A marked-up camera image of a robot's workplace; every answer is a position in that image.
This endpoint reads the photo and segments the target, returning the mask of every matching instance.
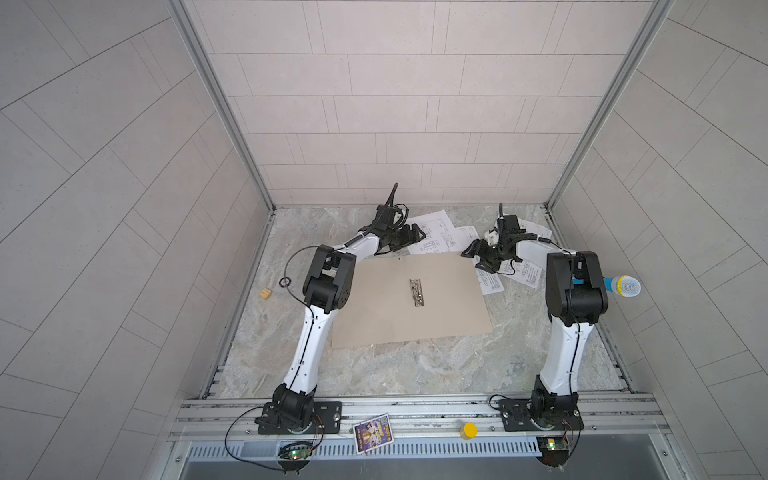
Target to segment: marble surface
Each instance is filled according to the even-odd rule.
[[[445,208],[454,226],[487,230],[498,206],[414,207],[415,217]],[[271,397],[290,366],[302,326],[303,306],[277,285],[288,257],[300,247],[348,240],[371,222],[375,207],[291,208],[277,211],[253,289],[219,385],[219,398]],[[537,205],[505,207],[505,214],[546,225]],[[314,249],[291,261],[288,275],[297,296]],[[407,254],[407,249],[398,252]],[[544,288],[534,290],[502,277],[505,291],[485,296],[493,333],[333,349],[326,344],[318,396],[524,392],[532,389],[546,360],[550,323]],[[258,293],[273,291],[268,300]],[[580,390],[621,388],[595,330],[579,373]]]

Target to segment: colorful card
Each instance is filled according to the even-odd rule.
[[[389,426],[389,415],[381,415],[373,420],[353,426],[355,432],[355,450],[358,454],[377,449],[395,441]]]

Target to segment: side wall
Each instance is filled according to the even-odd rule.
[[[0,5],[0,474],[140,478],[267,209],[162,0]]]
[[[768,478],[767,5],[678,0],[554,208],[642,280],[604,321],[700,478]]]
[[[651,3],[185,5],[276,203],[529,204]]]

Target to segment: yellow cap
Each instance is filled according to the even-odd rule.
[[[478,436],[478,428],[474,423],[465,423],[460,433],[464,440],[473,439]]]

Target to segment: beige cardboard sheet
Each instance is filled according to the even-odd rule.
[[[410,279],[422,281],[414,306]],[[472,259],[457,252],[373,258],[355,266],[349,301],[333,323],[333,348],[493,331]]]

